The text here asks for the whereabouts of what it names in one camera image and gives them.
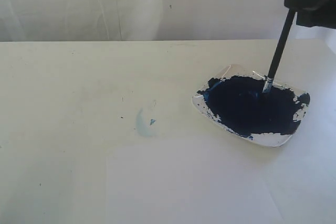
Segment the black paintbrush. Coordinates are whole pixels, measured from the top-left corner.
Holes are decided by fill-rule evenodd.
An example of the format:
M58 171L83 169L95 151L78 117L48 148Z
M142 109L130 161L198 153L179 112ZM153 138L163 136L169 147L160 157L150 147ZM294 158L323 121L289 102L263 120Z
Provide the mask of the black paintbrush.
M292 23L295 17L296 11L292 8L288 9L288 13L287 13L287 17L285 20L285 23L283 25L278 43L277 43L277 47L274 53L274 56L272 58L272 62L270 64L270 68L267 74L267 77L265 79L265 84L264 87L262 89L262 93L260 95L260 102L265 102L273 85L274 82L274 77L276 75L276 72L278 70L280 61L281 61L281 57L289 36L289 32L291 30L292 27Z

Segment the clear tray with blue paint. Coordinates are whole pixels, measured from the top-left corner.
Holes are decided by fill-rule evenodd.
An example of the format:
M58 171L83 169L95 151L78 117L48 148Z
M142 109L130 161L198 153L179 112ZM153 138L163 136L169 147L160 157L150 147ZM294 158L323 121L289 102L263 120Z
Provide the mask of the clear tray with blue paint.
M310 94L279 81L264 94L266 80L241 65L229 65L192 96L192 103L225 131L260 146L279 147L298 129Z

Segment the white paper sheet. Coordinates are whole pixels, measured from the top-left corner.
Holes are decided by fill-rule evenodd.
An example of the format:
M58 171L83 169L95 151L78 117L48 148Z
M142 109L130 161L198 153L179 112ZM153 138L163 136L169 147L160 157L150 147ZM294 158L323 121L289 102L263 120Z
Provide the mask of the white paper sheet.
M106 169L106 223L284 223L258 167L214 138L119 147Z

